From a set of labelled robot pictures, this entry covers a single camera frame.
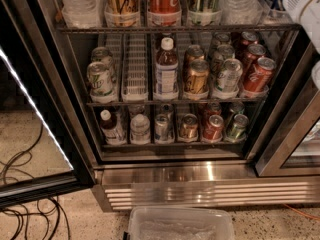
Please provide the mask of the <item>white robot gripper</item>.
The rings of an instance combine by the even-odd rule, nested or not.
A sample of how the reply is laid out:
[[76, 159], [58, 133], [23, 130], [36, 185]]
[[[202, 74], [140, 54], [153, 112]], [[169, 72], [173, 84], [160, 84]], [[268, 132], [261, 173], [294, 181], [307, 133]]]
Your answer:
[[292, 21], [303, 27], [320, 53], [320, 0], [283, 0], [283, 5]]

